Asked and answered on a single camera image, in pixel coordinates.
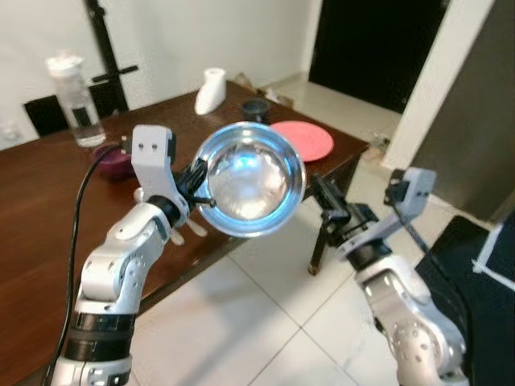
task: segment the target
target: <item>red plate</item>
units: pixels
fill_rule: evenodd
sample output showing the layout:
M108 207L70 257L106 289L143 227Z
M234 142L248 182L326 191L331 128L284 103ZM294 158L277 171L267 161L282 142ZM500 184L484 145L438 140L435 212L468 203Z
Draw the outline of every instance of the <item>red plate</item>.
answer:
M334 141L320 126L301 121L283 121L270 125L295 146L304 162L316 161L331 153Z

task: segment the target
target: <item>metal bowl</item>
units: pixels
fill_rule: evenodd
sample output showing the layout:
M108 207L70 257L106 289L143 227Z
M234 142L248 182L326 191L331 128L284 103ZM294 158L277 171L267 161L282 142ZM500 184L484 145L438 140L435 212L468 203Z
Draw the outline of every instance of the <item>metal bowl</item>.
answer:
M202 144L197 158L207 161L208 175L196 195L216 200L215 207L200 206L200 213L228 235L272 233L303 199L303 161L267 125L239 122L225 126Z

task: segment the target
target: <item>doorway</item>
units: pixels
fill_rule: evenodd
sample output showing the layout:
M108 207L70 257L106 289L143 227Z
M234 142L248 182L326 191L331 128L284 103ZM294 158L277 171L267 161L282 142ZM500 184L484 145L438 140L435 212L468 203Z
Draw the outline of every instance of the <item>doorway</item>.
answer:
M323 0L309 81L402 113L448 0Z

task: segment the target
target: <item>purple cup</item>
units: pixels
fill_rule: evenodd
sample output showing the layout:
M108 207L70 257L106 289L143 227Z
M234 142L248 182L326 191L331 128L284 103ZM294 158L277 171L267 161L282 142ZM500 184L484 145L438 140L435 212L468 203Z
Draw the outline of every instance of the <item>purple cup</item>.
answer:
M107 142L97 147L93 151L93 159L98 159L98 156L105 148L114 143ZM101 172L102 177L111 181L126 179L134 175L134 169L130 163L130 155L123 154L122 149L114 149L106 154L98 164L98 170Z

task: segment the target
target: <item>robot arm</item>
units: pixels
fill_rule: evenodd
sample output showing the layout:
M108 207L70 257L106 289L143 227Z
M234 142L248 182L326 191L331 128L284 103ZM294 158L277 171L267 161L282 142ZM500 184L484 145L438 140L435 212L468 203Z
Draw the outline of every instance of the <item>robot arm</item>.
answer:
M435 183L430 170L396 170L385 203L408 220L420 215ZM402 227L396 214L379 221L364 204L347 203L333 185L315 176L311 185L323 209L328 242L336 257L349 260L377 328L388 340L403 386L465 386L461 370L464 339L431 299L426 283L404 258L392 253L386 238Z
M170 165L173 134L162 126L137 126L132 163L142 190L139 203L107 233L84 263L75 314L52 386L119 386L129 380L130 343L150 267L174 229L187 223L192 196L205 177L197 163L175 185Z

